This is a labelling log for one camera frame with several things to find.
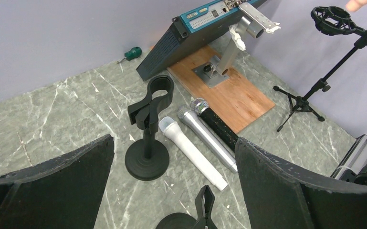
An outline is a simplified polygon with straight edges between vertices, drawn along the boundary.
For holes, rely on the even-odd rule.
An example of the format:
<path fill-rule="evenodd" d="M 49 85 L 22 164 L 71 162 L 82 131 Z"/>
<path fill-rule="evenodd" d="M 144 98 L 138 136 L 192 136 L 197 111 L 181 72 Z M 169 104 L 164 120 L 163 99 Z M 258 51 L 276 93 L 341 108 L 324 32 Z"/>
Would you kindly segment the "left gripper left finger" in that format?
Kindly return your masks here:
<path fill-rule="evenodd" d="M 0 229 L 92 229 L 114 155 L 114 139 L 104 135 L 0 176 Z"/>

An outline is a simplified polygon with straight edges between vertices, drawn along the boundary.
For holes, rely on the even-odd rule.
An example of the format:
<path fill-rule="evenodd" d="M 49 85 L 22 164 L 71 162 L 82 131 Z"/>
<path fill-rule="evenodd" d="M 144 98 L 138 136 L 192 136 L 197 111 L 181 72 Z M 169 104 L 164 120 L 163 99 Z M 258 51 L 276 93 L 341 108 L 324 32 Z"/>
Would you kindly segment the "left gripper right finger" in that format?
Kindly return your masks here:
<path fill-rule="evenodd" d="M 343 181 L 239 138 L 235 157 L 253 229 L 367 229 L 367 165 Z"/>

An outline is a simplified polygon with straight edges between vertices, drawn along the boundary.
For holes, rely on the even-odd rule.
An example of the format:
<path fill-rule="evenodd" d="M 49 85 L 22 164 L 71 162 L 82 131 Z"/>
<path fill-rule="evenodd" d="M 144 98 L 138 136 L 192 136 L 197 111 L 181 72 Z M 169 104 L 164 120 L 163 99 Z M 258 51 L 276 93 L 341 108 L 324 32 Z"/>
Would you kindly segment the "black mic stand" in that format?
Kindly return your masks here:
<path fill-rule="evenodd" d="M 211 218 L 214 201 L 211 188 L 205 185 L 195 199 L 197 219 L 186 213 L 172 213 L 165 216 L 156 229 L 217 229 Z"/>
<path fill-rule="evenodd" d="M 155 136 L 159 113 L 171 105 L 173 92 L 174 82 L 170 76 L 156 76 L 149 81 L 146 96 L 127 108 L 130 123 L 143 130 L 143 138 L 132 143 L 125 154 L 126 169 L 138 180 L 155 180 L 169 166 L 168 150 Z"/>

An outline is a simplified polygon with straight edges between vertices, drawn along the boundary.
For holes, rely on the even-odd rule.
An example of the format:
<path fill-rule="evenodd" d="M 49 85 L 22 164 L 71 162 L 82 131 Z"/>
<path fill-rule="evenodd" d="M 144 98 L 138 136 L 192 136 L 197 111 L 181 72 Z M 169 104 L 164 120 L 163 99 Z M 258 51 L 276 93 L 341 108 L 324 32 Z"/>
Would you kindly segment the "white microphone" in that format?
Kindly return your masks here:
<path fill-rule="evenodd" d="M 170 139 L 194 164 L 194 166 L 208 179 L 208 181 L 223 191 L 228 183 L 220 172 L 209 160 L 197 149 L 197 147 L 182 132 L 177 122 L 169 116 L 162 118 L 158 127 L 162 134 Z"/>

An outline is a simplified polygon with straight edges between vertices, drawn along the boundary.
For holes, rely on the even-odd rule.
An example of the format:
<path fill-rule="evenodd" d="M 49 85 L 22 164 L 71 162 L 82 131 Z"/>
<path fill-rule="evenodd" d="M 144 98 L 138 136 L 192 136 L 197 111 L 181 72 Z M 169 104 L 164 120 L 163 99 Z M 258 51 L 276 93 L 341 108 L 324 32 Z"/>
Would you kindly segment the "silver grey microphone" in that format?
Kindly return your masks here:
<path fill-rule="evenodd" d="M 225 145 L 206 127 L 193 109 L 184 104 L 178 107 L 177 117 L 188 126 L 201 141 L 211 150 L 211 152 L 224 164 L 232 173 L 237 173 L 236 160 L 228 151 Z"/>

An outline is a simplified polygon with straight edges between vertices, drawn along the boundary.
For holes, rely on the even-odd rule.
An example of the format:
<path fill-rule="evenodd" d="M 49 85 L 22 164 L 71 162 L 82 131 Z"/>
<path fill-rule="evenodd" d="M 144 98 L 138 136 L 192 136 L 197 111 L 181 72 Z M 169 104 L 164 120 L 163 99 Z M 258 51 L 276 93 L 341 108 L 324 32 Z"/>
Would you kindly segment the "shock mount tripod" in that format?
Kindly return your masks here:
<path fill-rule="evenodd" d="M 277 128 L 280 132 L 287 121 L 295 113 L 313 113 L 318 121 L 323 122 L 325 118 L 318 114 L 309 104 L 308 99 L 317 91 L 327 92 L 331 86 L 327 80 L 337 71 L 357 50 L 367 47 L 367 30 L 357 26 L 351 19 L 350 14 L 338 6 L 318 6 L 311 11 L 311 17 L 315 22 L 315 27 L 324 35 L 350 35 L 357 34 L 360 37 L 354 43 L 354 47 L 323 77 L 320 78 L 304 96 L 295 96 L 278 86 L 273 90 L 288 97 L 290 114 L 287 119 Z"/>

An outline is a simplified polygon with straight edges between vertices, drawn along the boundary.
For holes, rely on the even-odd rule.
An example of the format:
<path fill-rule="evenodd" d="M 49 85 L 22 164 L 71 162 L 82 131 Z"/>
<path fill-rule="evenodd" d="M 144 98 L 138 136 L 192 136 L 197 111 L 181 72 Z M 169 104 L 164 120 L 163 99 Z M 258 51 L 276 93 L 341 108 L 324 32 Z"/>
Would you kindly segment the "pink microphone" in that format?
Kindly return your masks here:
<path fill-rule="evenodd" d="M 349 0 L 346 9 L 350 12 L 356 12 L 365 5 L 367 5 L 367 0 Z"/>

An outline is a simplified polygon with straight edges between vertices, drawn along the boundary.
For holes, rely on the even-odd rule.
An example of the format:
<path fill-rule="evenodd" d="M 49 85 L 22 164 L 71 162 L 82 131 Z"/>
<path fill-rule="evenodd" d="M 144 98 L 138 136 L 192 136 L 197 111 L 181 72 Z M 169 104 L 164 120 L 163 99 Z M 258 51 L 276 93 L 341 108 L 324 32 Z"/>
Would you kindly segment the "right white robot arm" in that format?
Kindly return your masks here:
<path fill-rule="evenodd" d="M 367 135 L 356 139 L 331 178 L 367 186 Z"/>

